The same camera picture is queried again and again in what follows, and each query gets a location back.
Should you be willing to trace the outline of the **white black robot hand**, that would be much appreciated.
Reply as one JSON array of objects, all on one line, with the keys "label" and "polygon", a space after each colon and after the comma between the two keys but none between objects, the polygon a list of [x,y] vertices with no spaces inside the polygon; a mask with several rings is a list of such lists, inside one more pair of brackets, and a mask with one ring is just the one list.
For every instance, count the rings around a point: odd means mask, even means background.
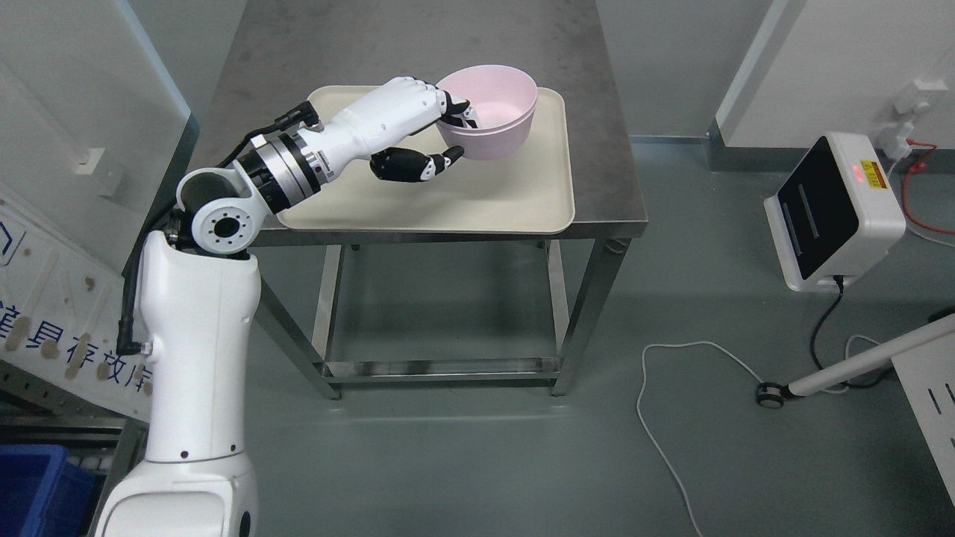
[{"label": "white black robot hand", "polygon": [[365,160],[380,180],[421,183],[465,154],[459,145],[436,155],[397,146],[436,122],[465,129],[480,128],[482,123],[467,99],[412,76],[396,76],[341,109],[322,128],[303,127],[297,134],[330,181],[338,179],[349,163]]}]

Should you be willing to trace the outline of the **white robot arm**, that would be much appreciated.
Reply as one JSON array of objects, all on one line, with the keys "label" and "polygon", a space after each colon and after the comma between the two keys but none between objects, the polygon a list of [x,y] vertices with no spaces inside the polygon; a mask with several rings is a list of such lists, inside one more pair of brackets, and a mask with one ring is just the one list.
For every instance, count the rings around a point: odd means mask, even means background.
[{"label": "white robot arm", "polygon": [[328,173],[301,132],[301,102],[245,134],[218,166],[178,181],[123,272],[116,352],[152,374],[143,460],[113,487],[96,536],[252,536],[258,479],[245,449],[245,384],[265,217],[316,194]]}]

